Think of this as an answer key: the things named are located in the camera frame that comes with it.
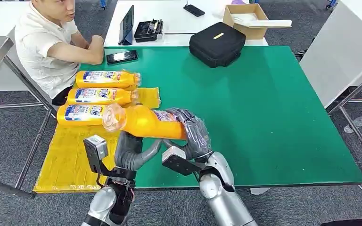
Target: man's arm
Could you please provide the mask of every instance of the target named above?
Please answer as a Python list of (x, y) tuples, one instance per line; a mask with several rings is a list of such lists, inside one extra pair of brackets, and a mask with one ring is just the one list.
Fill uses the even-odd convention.
[(80, 48), (88, 49), (90, 46), (79, 31), (71, 35), (71, 41)]
[(88, 49), (58, 42), (49, 48), (47, 56), (68, 62), (99, 65), (103, 61), (103, 38), (94, 35)]

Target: clear bottle cap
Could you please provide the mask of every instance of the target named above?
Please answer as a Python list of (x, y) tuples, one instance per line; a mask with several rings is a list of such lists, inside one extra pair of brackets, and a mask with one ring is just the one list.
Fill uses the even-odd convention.
[(117, 131), (122, 129), (125, 124), (125, 110), (119, 104), (113, 103), (105, 107), (103, 110), (102, 125), (107, 131)]
[(140, 102), (140, 97), (138, 95), (138, 90), (134, 90), (131, 92), (131, 102), (133, 104), (139, 103)]
[(141, 86), (141, 84), (142, 84), (141, 73), (134, 73), (134, 81), (135, 81), (135, 85)]

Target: bottle label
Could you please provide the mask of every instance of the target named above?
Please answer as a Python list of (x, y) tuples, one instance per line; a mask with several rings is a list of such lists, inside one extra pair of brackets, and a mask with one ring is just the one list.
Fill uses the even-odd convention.
[(153, 110), (153, 112), (156, 114), (157, 118), (160, 121), (177, 121), (175, 116), (173, 114), (171, 114), (170, 112), (156, 111), (156, 110)]
[(69, 105), (65, 112), (68, 121), (87, 121), (102, 118), (103, 107), (99, 105)]
[(116, 96), (116, 89), (78, 89), (75, 94), (76, 102), (94, 102), (101, 100), (108, 100), (111, 97), (114, 99)]
[(84, 82), (113, 82), (119, 81), (122, 72), (86, 71), (82, 79)]

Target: smartphone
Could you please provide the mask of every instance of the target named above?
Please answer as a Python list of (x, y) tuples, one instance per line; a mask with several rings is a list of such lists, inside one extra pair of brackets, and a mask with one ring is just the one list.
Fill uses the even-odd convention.
[(123, 63), (136, 59), (138, 59), (138, 54), (136, 50), (106, 55), (106, 61), (108, 65)]
[(194, 5), (186, 5), (186, 6), (184, 6), (184, 10), (192, 13), (196, 17), (205, 14), (205, 12), (203, 12), (202, 10), (196, 8)]

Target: black case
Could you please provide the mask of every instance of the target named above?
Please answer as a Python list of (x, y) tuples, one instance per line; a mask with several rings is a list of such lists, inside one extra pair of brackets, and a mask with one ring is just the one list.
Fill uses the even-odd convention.
[(218, 22), (192, 35), (189, 51), (209, 67), (226, 67), (240, 55), (246, 36)]
[[(154, 25), (157, 22), (156, 30), (151, 28), (151, 24)], [(139, 22), (137, 30), (135, 31), (134, 38), (136, 42), (145, 42), (145, 41), (156, 41), (157, 35), (162, 33), (163, 21), (162, 20), (152, 20)]]

